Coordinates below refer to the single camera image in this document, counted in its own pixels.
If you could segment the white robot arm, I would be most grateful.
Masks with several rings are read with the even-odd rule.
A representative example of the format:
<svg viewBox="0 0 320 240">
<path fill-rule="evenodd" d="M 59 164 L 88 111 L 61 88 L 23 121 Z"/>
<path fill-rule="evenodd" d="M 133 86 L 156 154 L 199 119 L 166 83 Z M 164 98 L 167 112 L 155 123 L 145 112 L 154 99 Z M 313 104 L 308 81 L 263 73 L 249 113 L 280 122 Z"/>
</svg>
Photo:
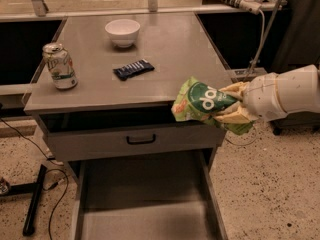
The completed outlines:
<svg viewBox="0 0 320 240">
<path fill-rule="evenodd" d="M 319 70 L 314 65 L 265 74 L 221 91 L 237 102 L 214 116 L 220 123 L 246 124 L 258 119 L 269 122 L 292 113 L 320 112 Z"/>
</svg>

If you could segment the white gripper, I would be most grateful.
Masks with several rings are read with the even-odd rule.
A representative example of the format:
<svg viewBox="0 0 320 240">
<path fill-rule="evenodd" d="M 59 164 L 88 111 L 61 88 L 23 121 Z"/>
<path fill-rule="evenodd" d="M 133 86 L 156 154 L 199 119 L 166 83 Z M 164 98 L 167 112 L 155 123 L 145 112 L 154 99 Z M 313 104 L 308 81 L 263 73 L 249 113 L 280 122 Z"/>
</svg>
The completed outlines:
<svg viewBox="0 0 320 240">
<path fill-rule="evenodd" d="M 220 123 L 246 124 L 258 118 L 269 122 L 285 118 L 287 113 L 280 105 L 276 85 L 277 75 L 270 73 L 254 78 L 250 83 L 236 82 L 220 88 L 243 103 L 235 103 L 217 112 L 214 119 Z"/>
</svg>

